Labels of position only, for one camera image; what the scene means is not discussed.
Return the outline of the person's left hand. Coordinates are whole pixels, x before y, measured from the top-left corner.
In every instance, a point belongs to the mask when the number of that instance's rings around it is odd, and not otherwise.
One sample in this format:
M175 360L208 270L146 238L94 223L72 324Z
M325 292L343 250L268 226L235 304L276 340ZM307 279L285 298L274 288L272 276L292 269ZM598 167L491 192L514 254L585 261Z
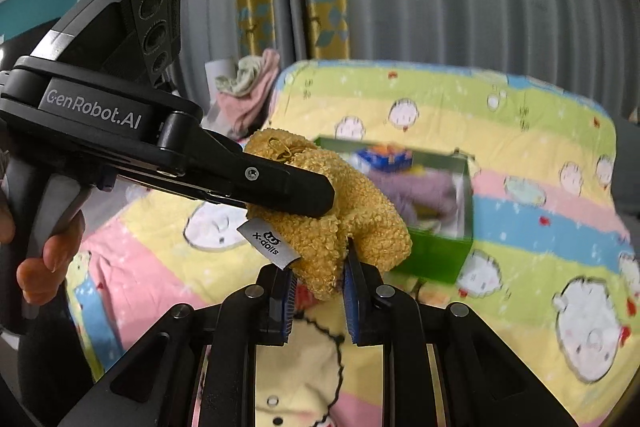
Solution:
M43 306L56 296L79 251L85 228L84 215L79 211L65 230L48 238L40 258L28 258L18 266L15 280L26 303Z

